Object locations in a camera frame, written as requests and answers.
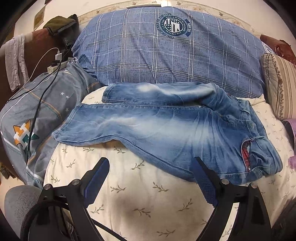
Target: cream floral bed sheet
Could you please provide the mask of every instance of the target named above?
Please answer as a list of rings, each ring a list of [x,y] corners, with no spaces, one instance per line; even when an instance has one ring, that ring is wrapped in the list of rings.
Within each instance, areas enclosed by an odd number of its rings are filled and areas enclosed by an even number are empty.
[[[105,87],[87,95],[83,103],[102,103]],[[289,169],[292,146],[282,123],[277,120],[263,95],[249,99],[263,123],[268,138],[283,161],[283,170],[258,180],[271,225],[287,201],[296,194],[296,174]],[[128,241],[196,240],[213,207],[196,183],[163,172],[127,150],[119,141],[74,147],[58,144],[47,167],[44,184],[68,185],[82,178],[101,157],[110,162],[110,172],[94,202],[90,216]],[[238,205],[234,204],[221,240],[227,240]],[[117,240],[98,228],[106,241]]]

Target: brown headboard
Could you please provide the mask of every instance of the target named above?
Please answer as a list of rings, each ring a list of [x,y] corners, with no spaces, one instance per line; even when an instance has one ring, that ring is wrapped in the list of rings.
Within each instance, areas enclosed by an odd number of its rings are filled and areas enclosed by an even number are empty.
[[[29,77],[31,76],[36,64],[40,60],[40,58],[48,51],[49,49],[57,47],[60,50],[65,47],[62,44],[62,41],[59,37],[52,37],[49,35],[48,30],[46,28],[37,30],[35,32],[29,33],[25,35],[25,63],[28,70]],[[52,50],[44,58],[40,61],[37,66],[34,75],[31,80],[34,80],[38,75],[47,72],[47,67],[54,60],[57,51]],[[72,57],[72,52],[69,51],[67,54],[68,57]],[[11,92],[6,68],[5,68],[5,46],[2,46],[0,49],[0,80],[1,80],[1,88],[0,88],[0,108],[2,109],[7,100],[14,94]],[[16,171],[11,165],[6,152],[3,147],[2,140],[0,139],[0,162],[16,177],[18,177]]]

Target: purple cloth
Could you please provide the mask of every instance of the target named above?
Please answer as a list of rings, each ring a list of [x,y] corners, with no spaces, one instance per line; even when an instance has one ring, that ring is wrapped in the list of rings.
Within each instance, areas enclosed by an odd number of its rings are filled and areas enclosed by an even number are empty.
[[[290,138],[294,141],[294,156],[289,157],[289,167],[296,169],[296,119],[285,119],[283,124]]]

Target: floral wallpaper border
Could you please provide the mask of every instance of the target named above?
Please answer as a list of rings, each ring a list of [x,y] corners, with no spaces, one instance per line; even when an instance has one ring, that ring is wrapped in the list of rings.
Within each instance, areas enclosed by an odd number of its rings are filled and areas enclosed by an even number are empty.
[[[147,0],[130,0],[130,1],[125,1],[125,2],[120,2],[116,4],[111,4],[108,6],[100,7],[98,9],[92,10],[90,12],[87,12],[83,15],[80,15],[78,17],[79,24],[80,25],[86,25],[93,17],[95,17],[98,14],[106,13],[106,12],[112,12],[115,10],[121,10],[121,9],[126,9],[127,6],[130,5],[137,5],[137,4],[147,4],[147,3],[160,3],[162,7],[165,6],[172,6],[172,7],[178,7],[178,8],[183,8],[183,9],[188,9],[188,10],[193,10],[193,11],[198,11],[198,12],[204,12],[207,14],[211,14],[213,16],[219,17],[221,19],[224,19],[230,23],[236,24],[237,26],[249,31],[256,37],[260,38],[261,33],[256,31],[251,25],[246,23],[245,21],[229,14],[226,13],[222,10],[203,5],[200,3],[194,3],[190,1],[164,1],[164,0],[158,0],[158,1],[147,1]]]

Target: white cable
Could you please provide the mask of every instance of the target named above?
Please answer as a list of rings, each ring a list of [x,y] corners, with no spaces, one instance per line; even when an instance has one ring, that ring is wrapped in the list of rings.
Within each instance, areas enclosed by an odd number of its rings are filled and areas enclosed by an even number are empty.
[[[40,61],[43,59],[43,57],[50,51],[50,50],[53,50],[53,49],[57,49],[57,51],[58,51],[58,54],[59,54],[59,48],[51,48],[51,49],[49,49],[42,57],[41,57],[41,59],[38,61],[38,63],[36,64],[36,67],[35,67],[35,69],[33,70],[33,73],[32,73],[32,75],[31,75],[31,77],[26,81],[26,83],[28,83],[29,81],[30,81],[30,79],[32,78],[32,76],[33,76],[33,74],[34,74],[34,72],[35,72],[35,70],[36,70],[36,68],[37,68],[37,66],[38,66],[38,64],[40,63]],[[19,91],[18,92],[20,92],[24,87],[25,87],[25,84],[26,83],[24,83],[24,85],[19,89]]]

